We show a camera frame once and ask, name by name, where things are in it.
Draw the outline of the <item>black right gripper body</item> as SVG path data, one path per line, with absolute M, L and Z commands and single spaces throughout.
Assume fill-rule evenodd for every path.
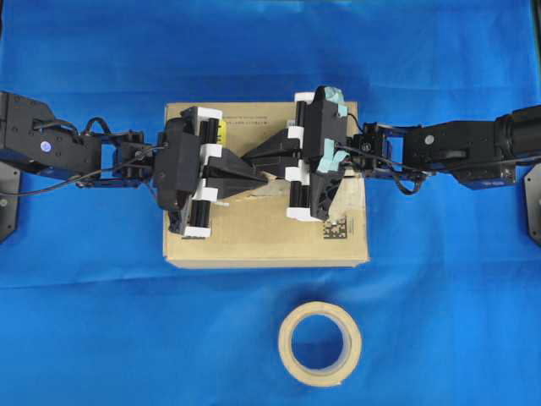
M 286 168 L 290 183 L 287 217 L 301 222 L 325 222 L 345 174 L 348 153 L 347 105 L 342 91 L 321 85 L 315 92 L 295 95 L 295 124 L 287 138 L 300 146 L 298 163 Z

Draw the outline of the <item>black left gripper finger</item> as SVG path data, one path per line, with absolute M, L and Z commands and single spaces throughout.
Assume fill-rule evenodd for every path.
M 235 153 L 224 148 L 220 157 L 209 157 L 205 165 L 205 177 L 260 180 L 260 173 Z
M 234 195 L 258 189 L 268 181 L 246 178 L 207 178 L 204 186 L 204 200 L 218 201 Z

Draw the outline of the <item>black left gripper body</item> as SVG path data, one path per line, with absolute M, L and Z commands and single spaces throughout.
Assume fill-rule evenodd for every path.
M 210 237 L 210 204 L 218 189 L 202 177 L 212 157 L 220 158 L 216 142 L 222 111 L 190 107 L 166 121 L 153 167 L 158 206 L 167 213 L 169 231 L 188 238 Z

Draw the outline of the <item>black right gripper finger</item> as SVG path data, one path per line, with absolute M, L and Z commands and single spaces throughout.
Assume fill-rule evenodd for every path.
M 290 138 L 289 131 L 283 129 L 271 136 L 262 144 L 243 155 L 249 163 L 256 163 L 264 158 L 283 158 L 293 156 L 298 152 L 298 138 Z
M 269 174 L 285 180 L 299 180 L 299 158 L 249 158 L 247 163 L 257 174 Z

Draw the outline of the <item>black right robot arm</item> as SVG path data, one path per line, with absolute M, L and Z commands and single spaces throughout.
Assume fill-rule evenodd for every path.
M 340 89 L 321 85 L 296 94 L 292 125 L 243 155 L 257 170 L 290 184 L 287 216 L 325 222 L 345 173 L 393 181 L 415 195 L 424 181 L 446 173 L 469 189 L 516 183 L 516 169 L 540 168 L 540 108 L 516 110 L 494 121 L 450 121 L 431 126 L 360 124 L 350 136 Z

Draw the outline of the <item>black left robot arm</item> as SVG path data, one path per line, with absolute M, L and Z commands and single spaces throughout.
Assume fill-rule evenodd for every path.
M 103 118 L 82 130 L 37 100 L 1 94 L 1 238 L 17 227 L 23 173 L 57 179 L 56 189 L 146 185 L 169 231 L 210 237 L 210 207 L 258 189 L 267 177 L 218 142 L 222 112 L 190 107 L 166 121 L 155 145 L 140 131 L 113 133 Z

